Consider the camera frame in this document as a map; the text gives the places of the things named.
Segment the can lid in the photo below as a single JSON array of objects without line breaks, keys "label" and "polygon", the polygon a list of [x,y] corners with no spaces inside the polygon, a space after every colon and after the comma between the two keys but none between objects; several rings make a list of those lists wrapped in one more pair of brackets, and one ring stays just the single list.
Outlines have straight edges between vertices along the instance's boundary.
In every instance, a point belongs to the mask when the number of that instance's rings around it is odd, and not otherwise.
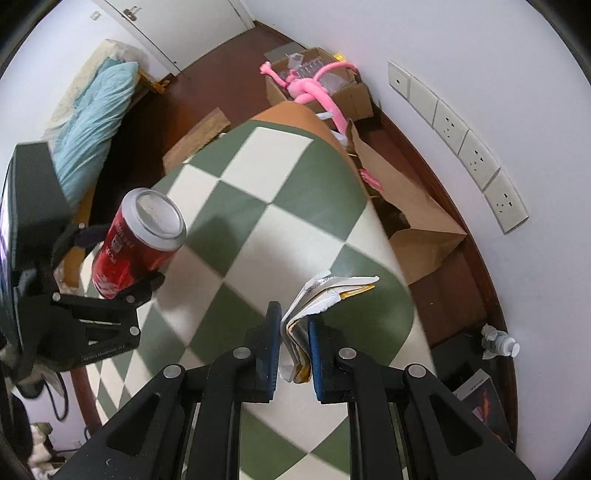
[{"label": "can lid", "polygon": [[121,204],[123,218],[134,235],[149,247],[178,250],[187,229],[177,206],[166,195],[150,189],[134,189]]}]

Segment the power socket panel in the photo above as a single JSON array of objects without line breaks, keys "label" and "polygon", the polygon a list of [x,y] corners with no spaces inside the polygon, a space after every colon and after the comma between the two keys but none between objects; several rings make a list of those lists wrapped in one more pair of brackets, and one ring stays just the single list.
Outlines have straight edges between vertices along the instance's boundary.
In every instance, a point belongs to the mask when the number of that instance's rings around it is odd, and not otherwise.
[{"label": "power socket panel", "polygon": [[486,187],[484,196],[505,233],[510,232],[529,217],[517,190],[503,170],[500,170]]},{"label": "power socket panel", "polygon": [[437,95],[429,90],[418,78],[411,77],[408,101],[429,125],[433,125],[438,100]]},{"label": "power socket panel", "polygon": [[410,74],[395,63],[388,62],[388,81],[390,86],[400,95],[408,99],[408,88],[410,86]]},{"label": "power socket panel", "polygon": [[435,109],[433,128],[457,155],[468,132],[466,124],[444,102],[439,100]]},{"label": "power socket panel", "polygon": [[491,178],[501,168],[495,157],[472,130],[468,130],[458,157],[481,190],[485,189]]}]

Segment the screw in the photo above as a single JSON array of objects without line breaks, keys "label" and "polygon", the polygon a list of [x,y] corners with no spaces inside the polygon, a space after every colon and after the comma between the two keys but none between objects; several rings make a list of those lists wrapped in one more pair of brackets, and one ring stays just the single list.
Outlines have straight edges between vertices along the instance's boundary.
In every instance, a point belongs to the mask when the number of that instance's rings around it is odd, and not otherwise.
[{"label": "screw", "polygon": [[164,369],[166,378],[177,378],[181,374],[181,368],[178,365],[169,365]]},{"label": "screw", "polygon": [[239,346],[232,352],[235,358],[248,358],[251,356],[251,350],[247,346]]},{"label": "screw", "polygon": [[422,365],[414,364],[408,367],[408,374],[414,378],[422,378],[427,374],[427,370]]},{"label": "screw", "polygon": [[346,346],[339,350],[339,357],[341,357],[343,360],[352,360],[356,356],[357,352],[351,347]]}]

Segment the wooden board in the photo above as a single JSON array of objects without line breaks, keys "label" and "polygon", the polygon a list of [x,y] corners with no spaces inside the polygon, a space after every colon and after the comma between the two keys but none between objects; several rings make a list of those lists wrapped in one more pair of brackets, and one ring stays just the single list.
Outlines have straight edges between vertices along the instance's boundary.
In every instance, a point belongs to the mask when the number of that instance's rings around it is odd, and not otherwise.
[{"label": "wooden board", "polygon": [[191,155],[217,138],[220,133],[230,130],[231,127],[230,120],[216,107],[166,152],[162,159],[164,171],[169,172],[179,166]]}]

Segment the blue pillow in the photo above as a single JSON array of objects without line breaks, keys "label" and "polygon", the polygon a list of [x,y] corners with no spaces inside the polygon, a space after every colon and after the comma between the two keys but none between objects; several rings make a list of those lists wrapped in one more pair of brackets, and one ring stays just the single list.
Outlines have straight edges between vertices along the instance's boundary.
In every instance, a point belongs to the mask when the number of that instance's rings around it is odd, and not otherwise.
[{"label": "blue pillow", "polygon": [[96,183],[111,138],[125,115],[138,81],[138,64],[131,61],[99,69],[95,79],[74,102],[72,118],[61,129],[53,164],[66,199],[74,211]]}]

